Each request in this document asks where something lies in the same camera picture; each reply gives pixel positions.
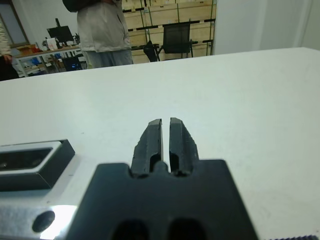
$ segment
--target chair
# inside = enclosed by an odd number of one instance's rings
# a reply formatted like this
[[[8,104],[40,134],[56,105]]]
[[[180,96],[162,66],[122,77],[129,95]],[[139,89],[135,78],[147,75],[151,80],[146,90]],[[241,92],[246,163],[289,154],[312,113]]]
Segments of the chair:
[[[190,23],[174,23],[163,25],[163,45],[157,52],[159,53],[163,49],[166,54],[182,54],[191,52],[191,56],[194,57],[192,49],[192,40],[190,39]]]

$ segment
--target person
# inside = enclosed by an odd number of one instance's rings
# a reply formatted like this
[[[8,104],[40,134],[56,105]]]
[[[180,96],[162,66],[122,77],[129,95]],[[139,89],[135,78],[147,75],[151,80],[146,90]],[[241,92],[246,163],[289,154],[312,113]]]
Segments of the person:
[[[11,50],[6,33],[0,23],[0,81],[18,78],[19,75],[12,66]]]
[[[133,64],[121,0],[63,0],[77,12],[81,50],[93,68]]]

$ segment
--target gray pants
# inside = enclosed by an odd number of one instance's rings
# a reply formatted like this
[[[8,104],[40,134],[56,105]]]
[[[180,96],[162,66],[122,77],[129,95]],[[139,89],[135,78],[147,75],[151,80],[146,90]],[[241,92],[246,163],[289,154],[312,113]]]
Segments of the gray pants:
[[[133,64],[130,49],[119,51],[86,51],[84,56],[94,69]]]

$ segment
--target desk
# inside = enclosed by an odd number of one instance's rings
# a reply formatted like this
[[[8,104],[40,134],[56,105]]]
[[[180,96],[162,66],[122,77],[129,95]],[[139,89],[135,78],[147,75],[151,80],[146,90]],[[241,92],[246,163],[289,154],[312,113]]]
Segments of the desk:
[[[79,48],[79,46],[67,46],[67,47],[63,47],[63,48],[60,48],[60,49],[56,49],[56,50],[36,52],[36,53],[28,54],[28,55],[18,55],[18,56],[15,56],[15,58],[17,60],[17,63],[19,65],[19,67],[22,69],[23,75],[25,77],[28,77],[28,74],[27,74],[25,68],[22,65],[22,60],[39,57],[41,62],[44,65],[45,69],[47,70],[47,66],[46,66],[46,63],[44,61],[43,56],[52,55],[52,54],[63,54],[63,53],[67,53],[67,52],[74,52],[74,51],[80,51],[80,50],[81,49]]]
[[[320,237],[320,52],[291,48],[0,82],[0,145],[69,139],[51,191],[0,205],[78,205],[99,163],[130,164],[149,121],[183,120],[200,159],[225,159],[261,239]]]

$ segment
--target window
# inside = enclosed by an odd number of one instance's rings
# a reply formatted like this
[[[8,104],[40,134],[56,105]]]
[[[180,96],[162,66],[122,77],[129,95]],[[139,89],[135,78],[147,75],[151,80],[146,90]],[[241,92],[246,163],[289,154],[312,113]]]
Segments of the window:
[[[0,23],[4,28],[11,48],[29,44],[11,0],[0,0]]]

